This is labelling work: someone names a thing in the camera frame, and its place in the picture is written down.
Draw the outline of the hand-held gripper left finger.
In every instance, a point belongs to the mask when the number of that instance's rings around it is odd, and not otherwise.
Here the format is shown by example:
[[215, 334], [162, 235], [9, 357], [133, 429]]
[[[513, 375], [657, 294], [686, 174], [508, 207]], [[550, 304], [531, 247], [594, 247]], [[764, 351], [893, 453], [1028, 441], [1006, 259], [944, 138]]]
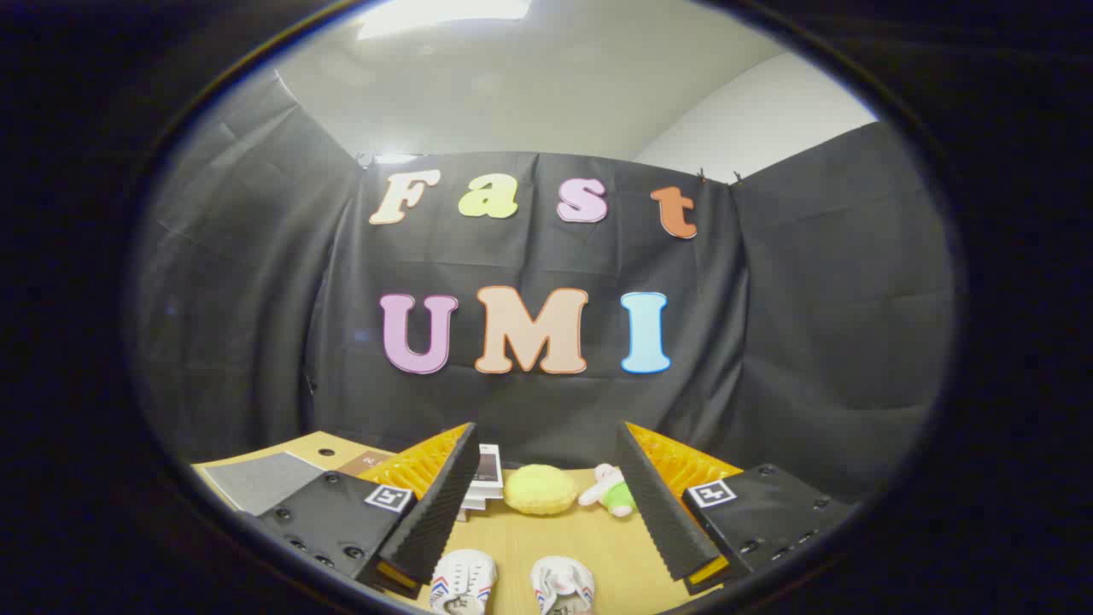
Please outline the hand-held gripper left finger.
[[475, 478], [479, 443], [465, 423], [356, 476], [320, 472], [258, 515], [256, 529], [356, 583], [418, 598]]

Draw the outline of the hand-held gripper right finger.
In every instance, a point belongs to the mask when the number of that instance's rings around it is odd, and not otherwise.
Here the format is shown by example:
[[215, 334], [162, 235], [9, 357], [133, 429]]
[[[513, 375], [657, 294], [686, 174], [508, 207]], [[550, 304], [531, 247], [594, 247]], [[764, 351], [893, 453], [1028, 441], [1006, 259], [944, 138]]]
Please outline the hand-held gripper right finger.
[[618, 468], [691, 595], [778, 567], [856, 509], [777, 465], [734, 468], [633, 423], [618, 425]]

